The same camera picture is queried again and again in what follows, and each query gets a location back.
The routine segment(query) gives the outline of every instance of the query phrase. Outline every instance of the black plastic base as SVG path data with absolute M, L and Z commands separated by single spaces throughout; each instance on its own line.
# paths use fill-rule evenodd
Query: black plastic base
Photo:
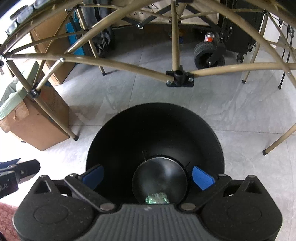
M 194 74 L 186 73 L 183 70 L 182 65 L 179 70 L 166 71 L 165 74 L 174 77 L 174 81 L 171 84 L 167 83 L 168 87 L 193 87 L 194 86 Z

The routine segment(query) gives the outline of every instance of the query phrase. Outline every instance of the black plastic clamp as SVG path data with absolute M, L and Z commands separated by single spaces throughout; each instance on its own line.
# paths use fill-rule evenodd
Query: black plastic clamp
M 144 27 L 144 26 L 142 25 L 142 23 L 138 23 L 136 26 L 137 26 L 138 29 L 141 29 L 141 28 Z
M 194 86 L 194 74 L 186 73 L 183 70 L 182 65 L 180 69 L 175 71 L 166 71 L 167 75 L 173 76 L 174 81 L 168 80 L 166 85 L 168 87 L 193 87 Z
M 39 97 L 41 91 L 38 91 L 37 89 L 31 89 L 30 92 L 28 92 L 28 95 L 33 98 L 36 99 Z

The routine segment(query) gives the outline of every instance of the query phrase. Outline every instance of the chair leg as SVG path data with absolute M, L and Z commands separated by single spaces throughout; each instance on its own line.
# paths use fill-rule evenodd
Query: chair leg
M 296 123 L 280 138 L 278 138 L 272 145 L 263 150 L 263 155 L 267 155 L 270 151 L 276 148 L 279 144 L 281 144 L 285 139 L 287 139 L 290 135 L 292 135 L 296 131 Z

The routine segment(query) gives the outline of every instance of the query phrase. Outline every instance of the floor tile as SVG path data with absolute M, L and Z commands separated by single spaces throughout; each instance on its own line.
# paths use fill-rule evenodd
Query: floor tile
M 143 64 L 141 67 L 165 73 L 166 70 L 172 68 L 172 61 L 171 59 L 160 60 Z M 163 82 L 138 74 L 129 106 L 147 102 L 167 102 L 186 107 L 189 104 L 192 92 L 192 88 L 167 87 Z
M 225 173 L 232 179 L 245 179 L 250 174 L 259 178 L 283 216 L 283 225 L 276 240 L 287 241 L 292 224 L 294 198 L 293 172 L 286 143 L 283 142 L 268 155 L 263 156 L 262 150 L 279 138 L 279 134 L 215 132 L 224 152 Z
M 283 92 L 269 70 L 196 78 L 189 108 L 219 130 L 283 133 Z
M 77 64 L 56 90 L 70 107 L 70 125 L 100 126 L 128 107 L 136 74 Z
M 294 191 L 294 203 L 293 203 L 293 218 L 291 226 L 291 234 L 289 241 L 296 240 L 296 136 L 290 136 L 287 139 L 288 151 L 290 154 L 292 172 L 293 172 L 293 191 Z
M 78 141 L 70 138 L 45 151 L 39 151 L 27 143 L 20 143 L 5 136 L 6 150 L 9 150 L 9 145 L 14 146 L 18 154 L 17 157 L 14 157 L 21 158 L 21 161 L 36 159 L 40 162 L 41 168 L 36 176 L 21 183 L 18 191 L 1 198 L 1 202 L 19 206 L 40 175 L 48 175 L 53 180 L 59 180 L 71 173 L 84 173 L 89 147 L 100 128 L 100 126 L 74 126 L 72 131 L 79 135 Z
M 120 41 L 116 44 L 115 50 L 110 51 L 106 57 L 112 60 L 138 65 L 143 46 L 144 44 L 141 40 L 134 40 L 133 44 L 130 41 Z

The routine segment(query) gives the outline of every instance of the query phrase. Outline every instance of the black bag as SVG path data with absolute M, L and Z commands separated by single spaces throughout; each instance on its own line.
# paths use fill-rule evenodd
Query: black bag
M 245 2 L 243 0 L 228 0 L 227 7 L 229 8 L 253 8 L 257 9 L 258 7 Z M 263 19 L 262 12 L 238 12 L 242 18 L 248 21 L 255 29 L 259 31 Z M 232 21 L 227 18 L 224 18 L 220 14 L 219 24 L 221 24 L 222 32 L 227 33 L 229 29 L 232 29 L 229 32 L 229 35 L 225 38 L 224 43 L 229 51 L 237 52 L 240 54 L 245 54 L 248 51 L 251 51 L 256 41 L 248 35 L 245 31 L 243 31 L 240 27 L 235 25 Z

